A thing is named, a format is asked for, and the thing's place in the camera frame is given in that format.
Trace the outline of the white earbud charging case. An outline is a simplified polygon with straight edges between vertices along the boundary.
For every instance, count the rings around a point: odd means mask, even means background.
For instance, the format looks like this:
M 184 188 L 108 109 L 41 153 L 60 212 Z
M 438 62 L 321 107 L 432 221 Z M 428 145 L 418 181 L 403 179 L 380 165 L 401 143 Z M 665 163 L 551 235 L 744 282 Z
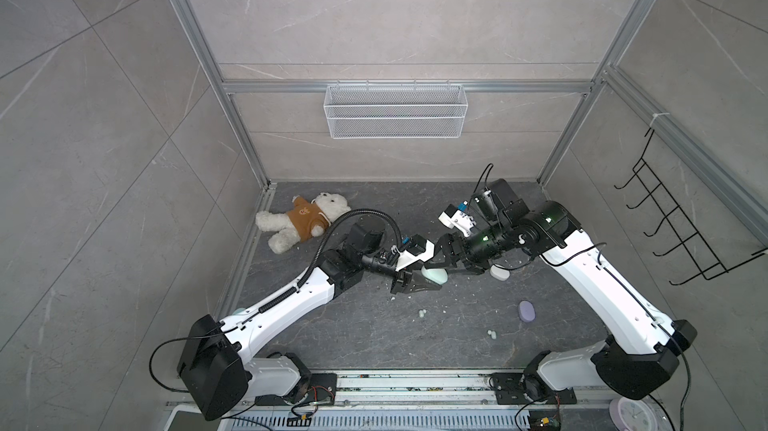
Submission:
M 493 265 L 490 270 L 490 275 L 501 282 L 507 281 L 510 278 L 511 272 L 507 270 L 506 268 L 502 268 L 496 265 Z

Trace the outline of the purple earbud charging case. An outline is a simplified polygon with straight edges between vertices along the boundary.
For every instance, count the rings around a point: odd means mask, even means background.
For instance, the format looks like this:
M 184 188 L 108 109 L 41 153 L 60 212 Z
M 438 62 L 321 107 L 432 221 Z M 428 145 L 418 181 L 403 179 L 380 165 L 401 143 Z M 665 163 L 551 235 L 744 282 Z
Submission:
M 518 315 L 522 322 L 532 323 L 536 319 L 536 311 L 530 301 L 523 300 L 518 304 Z

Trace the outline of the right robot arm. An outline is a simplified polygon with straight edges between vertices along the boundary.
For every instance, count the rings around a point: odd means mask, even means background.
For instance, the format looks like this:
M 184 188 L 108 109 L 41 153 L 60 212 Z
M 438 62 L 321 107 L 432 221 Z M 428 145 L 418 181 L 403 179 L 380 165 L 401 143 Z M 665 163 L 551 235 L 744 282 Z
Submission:
M 539 353 L 520 379 L 529 400 L 593 386 L 641 400 L 686 364 L 696 328 L 644 298 L 560 203 L 546 201 L 531 209 L 505 180 L 480 178 L 471 197 L 448 206 L 439 220 L 447 234 L 409 249 L 429 283 L 453 273 L 489 272 L 494 260 L 520 250 L 556 271 L 606 326 L 607 337 L 594 345 Z

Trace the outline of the green earbud charging case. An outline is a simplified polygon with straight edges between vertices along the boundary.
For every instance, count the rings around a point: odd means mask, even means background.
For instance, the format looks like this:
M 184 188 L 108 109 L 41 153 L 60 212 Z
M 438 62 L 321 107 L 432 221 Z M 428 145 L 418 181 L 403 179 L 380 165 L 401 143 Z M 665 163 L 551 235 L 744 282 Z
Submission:
M 422 276 L 425 279 L 427 279 L 427 280 L 429 280 L 429 281 L 431 281 L 433 283 L 436 283 L 436 284 L 438 284 L 440 286 L 444 285 L 448 281 L 448 274 L 447 274 L 445 269 L 440 269 L 440 268 L 427 269 L 427 268 L 423 268 L 421 270 L 421 274 L 422 274 Z

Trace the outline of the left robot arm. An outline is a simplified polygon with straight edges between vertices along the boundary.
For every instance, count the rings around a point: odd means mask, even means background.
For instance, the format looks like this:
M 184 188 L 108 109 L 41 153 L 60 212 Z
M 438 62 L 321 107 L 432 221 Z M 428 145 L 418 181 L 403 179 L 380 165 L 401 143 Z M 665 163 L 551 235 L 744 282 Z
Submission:
M 310 372 L 294 355 L 261 358 L 259 351 L 309 312 L 359 283 L 366 272 L 391 278 L 392 293 L 438 290 L 447 281 L 440 268 L 428 268 L 435 246 L 415 235 L 403 238 L 384 212 L 357 209 L 338 224 L 354 222 L 336 249 L 323 236 L 305 271 L 259 303 L 221 320 L 198 319 L 187 336 L 177 365 L 183 385 L 203 417 L 225 416 L 244 397 L 275 395 L 294 399 L 309 387 Z

